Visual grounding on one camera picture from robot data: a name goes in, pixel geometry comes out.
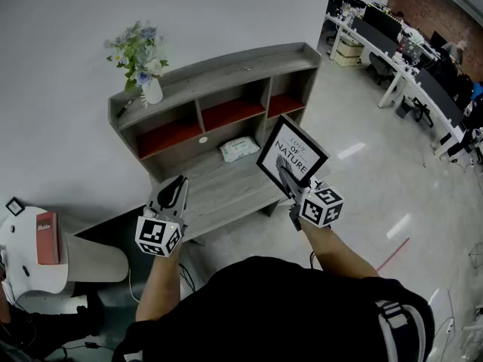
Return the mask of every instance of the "white vase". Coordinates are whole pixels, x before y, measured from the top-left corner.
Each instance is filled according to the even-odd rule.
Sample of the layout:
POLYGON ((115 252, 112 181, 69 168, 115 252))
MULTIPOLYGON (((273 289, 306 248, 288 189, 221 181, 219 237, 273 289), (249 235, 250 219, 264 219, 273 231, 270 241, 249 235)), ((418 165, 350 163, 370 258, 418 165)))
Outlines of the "white vase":
POLYGON ((153 78, 148 84, 143 84, 143 92, 151 105, 159 103, 163 99, 163 91, 157 78, 153 78))

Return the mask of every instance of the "white package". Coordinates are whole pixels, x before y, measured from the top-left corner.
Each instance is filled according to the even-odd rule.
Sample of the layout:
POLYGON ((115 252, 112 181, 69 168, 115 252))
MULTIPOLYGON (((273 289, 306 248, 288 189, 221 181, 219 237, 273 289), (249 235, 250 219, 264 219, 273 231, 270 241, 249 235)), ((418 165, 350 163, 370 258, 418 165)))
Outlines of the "white package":
POLYGON ((253 154, 260 150, 260 147, 251 137, 237 138, 229 141, 220 147, 225 162, 233 162, 246 155, 253 154))

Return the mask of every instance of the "white round table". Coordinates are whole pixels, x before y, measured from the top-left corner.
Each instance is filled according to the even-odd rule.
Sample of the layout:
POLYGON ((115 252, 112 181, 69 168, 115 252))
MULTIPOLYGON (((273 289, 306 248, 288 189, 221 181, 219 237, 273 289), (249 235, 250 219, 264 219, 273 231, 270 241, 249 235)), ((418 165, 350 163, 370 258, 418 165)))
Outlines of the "white round table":
POLYGON ((9 296, 13 292, 12 297, 17 300, 27 291, 59 293, 68 281, 117 282, 126 278, 128 259, 120 249, 64 234, 60 226, 60 264, 38 264, 36 217, 44 212, 26 207, 18 216, 10 215, 0 228, 0 246, 5 247, 2 258, 11 284, 11 290, 5 288, 9 296))

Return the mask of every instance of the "book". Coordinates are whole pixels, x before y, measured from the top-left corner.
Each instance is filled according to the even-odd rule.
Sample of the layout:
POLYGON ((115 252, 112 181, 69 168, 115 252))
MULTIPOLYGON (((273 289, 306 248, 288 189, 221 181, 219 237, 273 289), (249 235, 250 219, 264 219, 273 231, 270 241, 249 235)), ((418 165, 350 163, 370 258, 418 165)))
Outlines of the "book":
POLYGON ((45 212, 37 215, 37 263, 59 264, 57 240, 57 214, 45 212))

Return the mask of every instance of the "black picture frame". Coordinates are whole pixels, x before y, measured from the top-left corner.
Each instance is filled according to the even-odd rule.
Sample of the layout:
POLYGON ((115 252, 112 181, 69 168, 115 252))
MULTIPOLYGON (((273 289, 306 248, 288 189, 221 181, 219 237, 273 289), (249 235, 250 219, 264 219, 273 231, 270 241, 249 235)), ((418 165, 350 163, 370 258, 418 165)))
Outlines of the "black picture frame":
POLYGON ((263 170, 263 172, 285 193, 287 197, 290 195, 285 191, 283 185, 270 173, 270 171, 263 166, 263 160, 265 159, 267 153, 275 142, 275 138, 278 136, 278 132, 281 127, 286 125, 291 131, 293 131, 304 143, 307 144, 317 155, 317 162, 307 171, 305 176, 300 180, 301 182, 309 181, 310 178, 317 172, 318 169, 330 158, 330 155, 303 129, 300 128, 298 124, 292 121, 288 116, 282 114, 278 117, 277 123, 275 124, 269 139, 266 141, 265 146, 257 159, 258 167, 263 170))
POLYGON ((25 207, 22 205, 22 203, 15 197, 13 197, 5 206, 14 216, 18 216, 25 210, 25 207))

